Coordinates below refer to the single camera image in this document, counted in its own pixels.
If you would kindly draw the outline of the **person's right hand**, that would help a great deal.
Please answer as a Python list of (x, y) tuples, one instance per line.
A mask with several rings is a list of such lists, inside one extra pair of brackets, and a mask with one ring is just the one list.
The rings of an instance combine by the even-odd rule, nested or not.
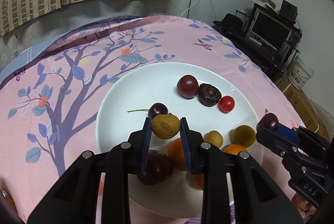
[(316, 208), (298, 193), (294, 194), (291, 202), (303, 219), (308, 213), (312, 215), (316, 212)]

